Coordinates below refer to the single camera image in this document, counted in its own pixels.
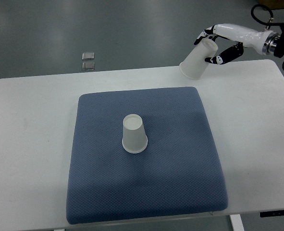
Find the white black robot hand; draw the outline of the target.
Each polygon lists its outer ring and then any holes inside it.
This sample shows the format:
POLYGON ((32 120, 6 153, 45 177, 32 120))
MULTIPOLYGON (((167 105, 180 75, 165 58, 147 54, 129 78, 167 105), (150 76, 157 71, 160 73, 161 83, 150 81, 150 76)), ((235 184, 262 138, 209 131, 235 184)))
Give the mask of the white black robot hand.
POLYGON ((235 45, 222 51, 219 55, 205 58, 207 63, 221 65, 242 56, 245 48, 253 48, 261 55, 274 54, 281 36, 272 30, 259 32, 235 24, 217 24, 204 29, 194 44, 198 45, 203 39, 215 41, 216 38, 236 42, 235 45))

